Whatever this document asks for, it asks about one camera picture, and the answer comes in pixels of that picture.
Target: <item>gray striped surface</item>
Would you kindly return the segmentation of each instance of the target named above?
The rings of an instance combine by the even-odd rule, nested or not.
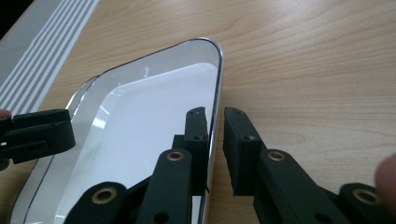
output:
[[[99,0],[35,0],[0,45],[0,107],[37,111]]]

